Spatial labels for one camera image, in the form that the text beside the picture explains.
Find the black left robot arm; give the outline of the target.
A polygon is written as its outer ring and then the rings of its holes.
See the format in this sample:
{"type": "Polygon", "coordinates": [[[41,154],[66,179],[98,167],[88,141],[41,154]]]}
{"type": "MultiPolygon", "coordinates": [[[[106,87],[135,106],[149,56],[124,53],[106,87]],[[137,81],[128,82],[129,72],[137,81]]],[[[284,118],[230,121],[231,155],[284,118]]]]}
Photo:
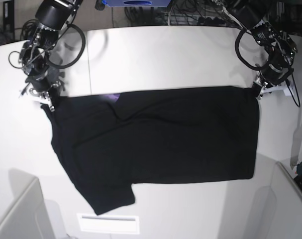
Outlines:
{"type": "Polygon", "coordinates": [[[215,0],[222,8],[221,15],[240,32],[235,40],[238,59],[257,75],[252,88],[257,98],[274,91],[283,91],[287,96],[297,92],[293,63],[298,52],[296,43],[269,18],[271,0],[215,0]],[[244,34],[249,34],[268,54],[262,65],[252,65],[241,55],[239,46],[244,34]]]}

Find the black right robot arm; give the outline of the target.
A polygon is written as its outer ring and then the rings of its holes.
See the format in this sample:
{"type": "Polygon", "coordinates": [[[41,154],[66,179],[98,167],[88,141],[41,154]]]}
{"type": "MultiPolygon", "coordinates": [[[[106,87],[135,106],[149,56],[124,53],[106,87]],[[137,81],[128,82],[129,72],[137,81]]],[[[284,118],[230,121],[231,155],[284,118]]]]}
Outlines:
{"type": "Polygon", "coordinates": [[[58,106],[61,83],[50,80],[48,70],[64,70],[73,66],[79,61],[86,46],[84,32],[73,24],[81,4],[81,0],[44,0],[36,12],[36,23],[19,52],[20,69],[27,76],[27,86],[21,95],[31,95],[35,101],[47,105],[51,112],[58,106]],[[55,64],[50,60],[51,51],[69,29],[74,29],[79,34],[80,51],[70,63],[55,64]]]}

